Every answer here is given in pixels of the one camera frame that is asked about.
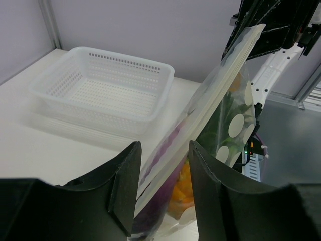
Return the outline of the fake pineapple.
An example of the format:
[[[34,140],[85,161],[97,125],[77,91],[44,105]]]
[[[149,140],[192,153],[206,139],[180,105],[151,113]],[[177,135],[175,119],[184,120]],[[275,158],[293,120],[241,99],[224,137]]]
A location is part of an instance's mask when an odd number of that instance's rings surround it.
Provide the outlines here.
[[[251,83],[238,73],[221,103],[205,125],[196,141],[214,158],[233,167],[255,127]],[[175,220],[194,218],[193,190],[189,158],[185,157],[177,177],[167,214]]]

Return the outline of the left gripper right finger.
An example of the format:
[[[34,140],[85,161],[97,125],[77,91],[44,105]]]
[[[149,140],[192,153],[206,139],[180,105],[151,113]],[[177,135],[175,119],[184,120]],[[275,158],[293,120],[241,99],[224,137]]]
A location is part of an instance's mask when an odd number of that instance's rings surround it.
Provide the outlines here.
[[[320,240],[320,185],[255,181],[190,141],[199,240]]]

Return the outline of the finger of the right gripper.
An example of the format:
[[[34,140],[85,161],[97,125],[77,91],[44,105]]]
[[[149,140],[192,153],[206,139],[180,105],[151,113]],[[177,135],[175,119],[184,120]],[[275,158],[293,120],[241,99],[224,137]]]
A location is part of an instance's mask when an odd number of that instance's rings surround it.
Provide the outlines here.
[[[245,28],[265,24],[249,60],[290,49],[296,43],[307,56],[318,41],[318,23],[312,22],[317,8],[318,0],[243,0],[238,13],[230,19],[234,29],[223,55]]]

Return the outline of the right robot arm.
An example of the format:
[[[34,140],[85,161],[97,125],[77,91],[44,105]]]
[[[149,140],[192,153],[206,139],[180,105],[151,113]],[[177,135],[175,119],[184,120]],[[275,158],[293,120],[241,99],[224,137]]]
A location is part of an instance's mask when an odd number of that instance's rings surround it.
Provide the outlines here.
[[[234,29],[225,52],[245,28],[265,25],[248,56],[268,56],[251,81],[254,105],[263,107],[284,71],[301,56],[307,56],[319,40],[320,1],[241,1],[230,24]]]

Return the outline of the purple fake eggplant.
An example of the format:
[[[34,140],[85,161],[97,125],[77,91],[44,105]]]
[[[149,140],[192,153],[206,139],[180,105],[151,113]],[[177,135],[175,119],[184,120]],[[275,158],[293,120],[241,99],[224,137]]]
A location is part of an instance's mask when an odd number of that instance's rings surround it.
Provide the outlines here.
[[[182,131],[184,124],[184,120],[178,123],[158,146],[152,163],[142,178],[145,181],[148,174],[156,173],[137,201],[141,211],[134,218],[129,240],[151,240],[164,219],[177,176],[184,162],[183,157],[175,161],[173,156],[168,154],[168,149],[173,146],[173,141]]]

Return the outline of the clear polka dot zip bag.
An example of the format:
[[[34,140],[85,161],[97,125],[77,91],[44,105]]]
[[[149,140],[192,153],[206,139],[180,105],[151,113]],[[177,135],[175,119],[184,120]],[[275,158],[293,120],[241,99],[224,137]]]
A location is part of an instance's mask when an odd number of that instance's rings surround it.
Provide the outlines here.
[[[248,79],[251,83],[245,62],[251,50],[254,48],[257,40],[260,38],[261,32],[263,31],[264,27],[264,24],[256,25],[253,27],[245,28],[241,32],[236,42],[224,56],[220,65],[217,66],[198,87],[187,106],[179,115],[174,125],[166,133],[165,138],[171,133],[171,131],[176,127],[178,123],[180,123],[181,121],[185,121],[182,131],[173,141],[173,146],[170,146],[170,148],[168,149],[168,154],[172,155],[175,161],[177,161],[181,157],[183,157],[183,159],[185,157],[188,157],[190,141],[196,141],[197,137],[221,103],[223,97],[236,78],[236,75],[238,73],[245,74],[246,76],[248,76]],[[152,159],[155,156],[157,149],[149,158],[147,166],[144,167],[142,178],[145,175],[148,166],[151,165]],[[143,181],[141,178],[138,199],[155,176],[156,173],[151,172],[147,175],[145,181]],[[140,211],[141,208],[136,203],[135,217],[138,213],[140,213]],[[192,207],[192,211],[194,213],[194,218],[191,220],[187,220],[187,216],[183,215],[182,221],[175,220],[166,212],[159,229],[151,240],[153,240],[155,236],[165,236],[172,234],[175,231],[193,222],[196,218],[195,204],[194,207]]]

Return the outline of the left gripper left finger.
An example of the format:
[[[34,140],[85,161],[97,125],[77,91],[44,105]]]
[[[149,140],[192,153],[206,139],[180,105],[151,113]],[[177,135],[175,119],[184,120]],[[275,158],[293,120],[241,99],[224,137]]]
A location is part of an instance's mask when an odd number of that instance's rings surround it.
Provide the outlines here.
[[[141,143],[63,186],[1,179],[1,240],[126,240],[132,232]]]

